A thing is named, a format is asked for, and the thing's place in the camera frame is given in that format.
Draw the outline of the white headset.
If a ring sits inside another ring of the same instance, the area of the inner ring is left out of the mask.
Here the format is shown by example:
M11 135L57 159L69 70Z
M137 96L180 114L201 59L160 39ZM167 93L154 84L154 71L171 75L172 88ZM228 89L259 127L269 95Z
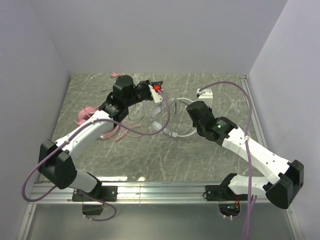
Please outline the white headset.
M178 114L185 110L186 107L194 101L185 97L170 98L167 101L170 106L170 120L166 127L162 130L162 133L173 138L186 138L194 135L197 130L193 126L183 133L178 132L179 126L177 126L177 130L174 130L174 120L177 119ZM167 107L164 102L157 103L154 107L152 107L149 113L146 113L151 126L155 130L162 129L164 125L162 117L166 113Z

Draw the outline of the pink headset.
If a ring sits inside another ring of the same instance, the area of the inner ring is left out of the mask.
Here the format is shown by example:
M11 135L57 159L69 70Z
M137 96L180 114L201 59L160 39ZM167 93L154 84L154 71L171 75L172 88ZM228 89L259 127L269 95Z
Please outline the pink headset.
M129 107L142 102L137 98L137 85L129 75L118 76L106 100L98 107L89 121L78 127L68 140L75 140L78 136L83 136L85 139L96 139L116 125L141 136L150 136L151 133L139 132L121 123L129 114Z

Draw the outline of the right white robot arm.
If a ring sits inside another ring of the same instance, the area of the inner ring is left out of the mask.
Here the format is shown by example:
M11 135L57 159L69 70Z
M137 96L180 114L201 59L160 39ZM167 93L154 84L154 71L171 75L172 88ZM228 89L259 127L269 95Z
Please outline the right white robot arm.
M304 165L299 160L289 161L272 153L228 118L214 117L203 101L189 104L186 110L201 137L235 153L262 174L253 177L230 173L219 185L220 193L210 186L205 188L207 199L265 196L276 207L289 208L304 185Z

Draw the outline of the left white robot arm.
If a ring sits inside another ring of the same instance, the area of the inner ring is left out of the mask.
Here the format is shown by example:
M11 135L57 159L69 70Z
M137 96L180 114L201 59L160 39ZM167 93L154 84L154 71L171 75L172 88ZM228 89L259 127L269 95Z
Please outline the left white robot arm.
M134 84L131 76L118 76L106 100L89 119L55 142L47 140L41 144L37 170L61 190L74 188L100 198L102 182L90 173L77 170L74 160L100 135L120 125L129 114L129 107L143 101L163 101L162 85L162 81L151 80Z

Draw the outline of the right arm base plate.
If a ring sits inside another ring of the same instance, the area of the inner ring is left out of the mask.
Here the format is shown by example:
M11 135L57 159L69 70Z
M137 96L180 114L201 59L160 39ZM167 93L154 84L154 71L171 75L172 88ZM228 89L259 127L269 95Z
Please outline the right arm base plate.
M235 194L227 185L206 185L202 197L212 201L246 201L247 194Z

